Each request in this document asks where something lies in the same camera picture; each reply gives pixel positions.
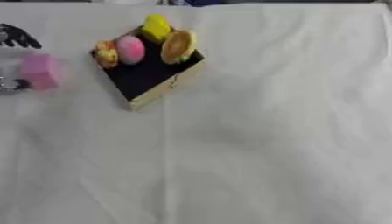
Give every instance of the pink cube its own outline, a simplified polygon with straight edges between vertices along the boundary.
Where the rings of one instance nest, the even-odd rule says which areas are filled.
[[[23,59],[21,76],[31,83],[31,88],[44,90],[59,85],[59,67],[49,54],[35,54]]]

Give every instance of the white tablecloth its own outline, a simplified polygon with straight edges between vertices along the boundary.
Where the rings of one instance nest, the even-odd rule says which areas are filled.
[[[195,30],[208,65],[131,113],[87,54],[149,13]],[[66,70],[0,97],[0,223],[392,223],[384,5],[0,3],[0,22]]]

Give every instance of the pastry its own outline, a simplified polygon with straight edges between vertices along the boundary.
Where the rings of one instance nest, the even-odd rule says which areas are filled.
[[[154,39],[162,42],[165,37],[172,31],[166,18],[159,14],[151,14],[146,17],[142,27],[142,33],[148,39]]]
[[[118,57],[124,64],[134,65],[140,62],[145,54],[143,42],[134,36],[125,35],[116,42]]]
[[[117,50],[111,41],[99,41],[95,45],[94,56],[103,68],[116,67],[118,64]]]
[[[195,51],[196,35],[192,31],[174,31],[162,45],[161,58],[166,64],[186,61]]]

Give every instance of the white cloth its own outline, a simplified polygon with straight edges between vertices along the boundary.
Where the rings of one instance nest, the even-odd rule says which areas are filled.
[[[88,50],[149,13],[194,30],[208,65],[132,113]],[[0,97],[0,223],[392,222],[384,5],[0,3],[0,21],[66,69]]]

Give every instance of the pink ball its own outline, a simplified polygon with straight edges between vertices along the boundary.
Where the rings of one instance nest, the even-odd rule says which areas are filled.
[[[122,63],[134,65],[144,57],[144,44],[137,37],[131,35],[123,36],[115,42],[115,47]]]

